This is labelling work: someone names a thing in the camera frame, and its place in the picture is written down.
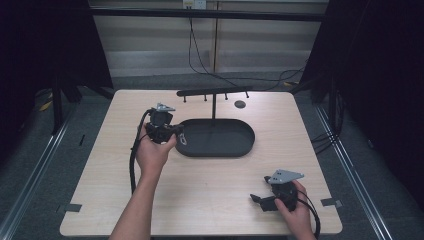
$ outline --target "wall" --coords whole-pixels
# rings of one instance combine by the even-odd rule
[[[180,1],[91,0],[91,6],[181,9]],[[207,1],[207,9],[324,13],[327,2]],[[185,18],[95,16],[112,77],[191,73]],[[283,71],[304,66],[320,23],[193,19],[202,64],[210,72]],[[195,43],[190,63],[203,71]]]

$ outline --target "black device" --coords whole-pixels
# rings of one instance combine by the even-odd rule
[[[134,192],[135,176],[134,176],[134,163],[135,163],[135,154],[137,153],[138,146],[142,138],[149,136],[149,138],[158,144],[163,142],[168,142],[172,134],[179,136],[179,140],[182,144],[187,144],[187,141],[184,137],[184,126],[181,124],[170,125],[172,120],[172,114],[170,111],[175,111],[174,108],[168,107],[162,103],[158,103],[156,108],[148,109],[144,112],[141,117],[140,124],[138,125],[137,135],[134,140],[133,147],[131,148],[130,155],[130,180],[131,180],[131,193]],[[141,127],[144,124],[144,119],[146,116],[150,116],[150,122],[146,123],[146,135],[140,137]]]
[[[274,193],[274,196],[261,198],[256,195],[250,194],[253,202],[258,203],[262,211],[277,211],[278,208],[275,205],[274,200],[280,199],[286,205],[287,209],[292,212],[296,210],[296,205],[298,202],[304,204],[312,212],[315,218],[315,233],[314,236],[318,239],[321,232],[321,222],[318,217],[318,213],[311,202],[311,200],[306,196],[302,191],[297,190],[296,186],[292,182],[295,179],[304,177],[301,173],[290,172],[287,170],[278,169],[272,176],[265,176],[265,181],[271,185],[271,191]],[[307,201],[303,201],[298,198],[298,194],[303,194],[308,199],[310,204]]]
[[[265,181],[269,183],[270,176],[264,177]],[[296,209],[297,204],[297,188],[293,182],[283,184],[271,184],[271,191],[274,196],[261,198],[256,195],[250,194],[250,197],[255,203],[258,203],[262,211],[277,211],[277,206],[274,203],[276,198],[279,198],[286,205],[287,209],[291,212]]]
[[[169,111],[175,111],[175,109],[160,103],[156,109],[148,110],[150,122],[146,124],[146,131],[150,139],[155,143],[168,142],[172,134],[179,136],[183,133],[183,125],[170,125],[173,116]]]

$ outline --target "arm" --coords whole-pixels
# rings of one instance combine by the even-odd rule
[[[140,136],[146,134],[144,126]],[[166,144],[144,137],[136,154],[141,177],[109,239],[150,239],[153,199],[169,151],[177,143],[175,135]]]
[[[302,184],[296,180],[293,183],[299,191],[306,194],[306,189]],[[302,193],[298,193],[298,198],[305,202],[307,201],[306,196]],[[278,211],[286,220],[290,231],[298,240],[315,240],[311,227],[309,208],[307,206],[297,202],[296,209],[290,212],[286,205],[278,198],[275,199],[275,205],[277,205]]]

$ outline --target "black cable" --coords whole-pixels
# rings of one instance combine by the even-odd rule
[[[315,236],[315,238],[318,240],[319,235],[320,235],[320,233],[321,233],[321,221],[320,221],[320,219],[319,219],[318,212],[317,212],[317,210],[315,209],[315,206],[314,206],[314,204],[312,203],[311,199],[310,199],[310,198],[306,195],[306,193],[304,193],[304,192],[302,192],[302,191],[299,191],[299,190],[298,190],[298,192],[300,192],[301,194],[303,194],[303,195],[306,197],[306,199],[308,199],[308,201],[311,203],[311,204],[309,205],[309,203],[307,203],[307,202],[305,202],[305,201],[303,201],[303,200],[301,200],[301,199],[297,198],[297,201],[301,202],[301,203],[302,203],[302,204],[304,204],[306,207],[308,207],[308,208],[309,208],[309,210],[312,212],[312,215],[314,215],[314,219],[315,219],[315,233],[314,233],[314,236]]]
[[[240,77],[237,77],[237,78],[225,78],[225,77],[222,77],[222,76],[219,76],[219,75],[217,75],[217,74],[213,74],[213,73],[210,73],[210,72],[208,72],[208,70],[205,68],[205,66],[204,66],[204,64],[203,64],[203,62],[202,62],[202,59],[201,59],[201,57],[200,57],[200,53],[199,53],[199,48],[198,48],[198,45],[197,45],[197,40],[196,40],[196,36],[194,35],[194,30],[193,30],[193,20],[192,20],[192,18],[189,18],[189,22],[190,22],[190,44],[189,44],[189,65],[190,65],[190,68],[194,71],[194,72],[196,72],[196,73],[198,73],[198,74],[202,74],[202,75],[209,75],[209,76],[211,76],[211,77],[214,77],[214,78],[217,78],[217,79],[220,79],[220,80],[224,80],[224,81],[226,81],[227,83],[229,83],[229,84],[231,84],[231,85],[233,85],[233,86],[235,86],[235,87],[237,87],[238,85],[237,84],[235,84],[235,83],[233,83],[233,82],[231,82],[230,80],[236,80],[236,79],[240,79],[240,80],[257,80],[257,81],[269,81],[269,82],[277,82],[275,85],[273,85],[272,87],[269,87],[269,88],[266,88],[266,89],[262,89],[262,90],[252,90],[252,91],[269,91],[269,90],[271,90],[271,89],[274,89],[274,88],[276,88],[276,87],[278,87],[278,85],[282,82],[282,81],[284,81],[284,80],[287,80],[287,79],[290,79],[290,78],[292,78],[292,77],[294,77],[295,75],[297,75],[298,73],[300,73],[300,72],[303,72],[303,69],[305,68],[305,66],[304,67],[302,67],[302,68],[300,68],[300,69],[295,69],[295,70],[286,70],[286,71],[283,71],[281,74],[280,74],[280,76],[279,76],[279,78],[278,79],[263,79],[263,78],[240,78]],[[200,65],[202,66],[202,68],[203,68],[203,70],[204,70],[204,72],[199,72],[199,71],[197,71],[193,66],[192,66],[192,64],[191,64],[191,47],[192,47],[192,39],[193,39],[193,42],[194,42],[194,45],[195,45],[195,47],[196,47],[196,52],[197,52],[197,57],[198,57],[198,59],[199,59],[199,61],[200,61]],[[287,72],[291,72],[291,71],[295,71],[295,73],[294,74],[292,74],[291,76],[289,76],[289,77],[286,77],[286,78],[282,78],[282,76],[285,74],[285,73],[287,73]]]
[[[141,117],[140,124],[137,127],[137,135],[135,137],[133,147],[131,148],[131,155],[130,155],[130,161],[129,161],[129,164],[130,164],[129,168],[130,168],[131,194],[134,193],[134,190],[136,188],[136,183],[135,183],[135,169],[134,169],[135,155],[137,153],[138,146],[140,145],[141,139],[143,139],[147,135],[147,134],[145,134],[144,136],[142,136],[140,138],[141,128],[142,128],[142,126],[144,124],[144,119],[146,118],[147,114],[150,114],[151,112],[152,112],[152,110],[149,109]]]

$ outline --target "hand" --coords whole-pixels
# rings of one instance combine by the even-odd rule
[[[136,159],[141,169],[141,176],[160,175],[168,160],[169,151],[177,144],[175,134],[172,134],[168,142],[157,144],[146,135],[146,128],[143,125],[140,137],[142,139],[136,153]]]
[[[306,194],[306,189],[304,186],[302,186],[302,184],[296,180],[294,180],[293,183],[297,190]],[[297,196],[299,199],[305,202],[308,201],[306,196],[300,192],[298,192]],[[301,202],[297,202],[296,209],[290,212],[286,205],[284,205],[284,203],[278,198],[275,199],[275,205],[277,205],[278,211],[286,220],[290,231],[298,240],[315,239],[311,227],[310,212],[307,206]]]

